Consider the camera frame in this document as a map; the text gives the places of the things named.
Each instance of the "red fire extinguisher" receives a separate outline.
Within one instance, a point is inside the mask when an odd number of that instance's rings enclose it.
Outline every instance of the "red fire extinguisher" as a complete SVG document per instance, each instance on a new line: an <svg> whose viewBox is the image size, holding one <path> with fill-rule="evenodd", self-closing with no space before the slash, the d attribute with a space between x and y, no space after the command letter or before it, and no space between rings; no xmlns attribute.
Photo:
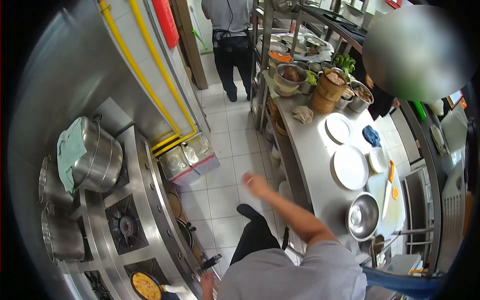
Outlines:
<svg viewBox="0 0 480 300"><path fill-rule="evenodd" d="M179 41L179 33L173 20L172 10L168 0L152 0L156 16L162 27L163 35L170 49L175 47Z"/></svg>

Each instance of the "hand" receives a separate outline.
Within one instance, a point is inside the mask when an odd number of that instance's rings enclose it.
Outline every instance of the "hand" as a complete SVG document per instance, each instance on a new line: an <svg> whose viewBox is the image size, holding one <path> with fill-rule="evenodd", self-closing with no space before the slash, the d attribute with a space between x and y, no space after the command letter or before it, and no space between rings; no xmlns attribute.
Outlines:
<svg viewBox="0 0 480 300"><path fill-rule="evenodd" d="M204 273L200 278L200 287L202 288L202 291L204 294L212 294L214 277L215 275L213 273L207 272L207 273Z"/></svg>
<svg viewBox="0 0 480 300"><path fill-rule="evenodd" d="M248 186L250 192L258 198L264 199L272 192L267 181L258 174L247 172L243 174L242 181Z"/></svg>
<svg viewBox="0 0 480 300"><path fill-rule="evenodd" d="M368 86L370 89L373 89L373 80L370 78L370 76L365 76L365 85Z"/></svg>

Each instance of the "gray t-shirt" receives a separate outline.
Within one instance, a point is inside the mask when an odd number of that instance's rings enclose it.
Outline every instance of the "gray t-shirt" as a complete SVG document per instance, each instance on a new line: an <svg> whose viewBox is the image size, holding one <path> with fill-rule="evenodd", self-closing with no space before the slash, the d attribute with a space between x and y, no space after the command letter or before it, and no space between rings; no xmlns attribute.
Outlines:
<svg viewBox="0 0 480 300"><path fill-rule="evenodd" d="M243 32L250 24L253 0L202 0L202 6L212 21L212 28L228 30L228 36L246 36Z"/></svg>
<svg viewBox="0 0 480 300"><path fill-rule="evenodd" d="M353 254L336 241L307 249L299 266L281 249L250 253L223 276L218 300L362 300L367 277Z"/></svg>

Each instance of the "white tile floor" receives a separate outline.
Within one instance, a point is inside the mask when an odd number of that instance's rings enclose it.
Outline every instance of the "white tile floor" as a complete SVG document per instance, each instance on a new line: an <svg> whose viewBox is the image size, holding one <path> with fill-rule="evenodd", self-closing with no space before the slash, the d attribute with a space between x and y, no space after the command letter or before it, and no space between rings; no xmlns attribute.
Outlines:
<svg viewBox="0 0 480 300"><path fill-rule="evenodd" d="M253 197L241 181L246 171L254 171L263 174L277 190L268 152L270 149L254 128L240 75L235 77L234 74L238 100L230 102L220 80L216 82L218 74L213 55L202 55L201 58L210 85L208 89L199 91L199 98L211 128L210 140L220 167L190 186L181 187L180 199L188 220L197 227L195 234L205 254L208 257L222 254L215 269L223 275L230 265L243 228L249 222L236 210L240 203L250 204L259 211L276 238L283 236L285 223L269 205ZM292 253L290 256L298 263Z"/></svg>

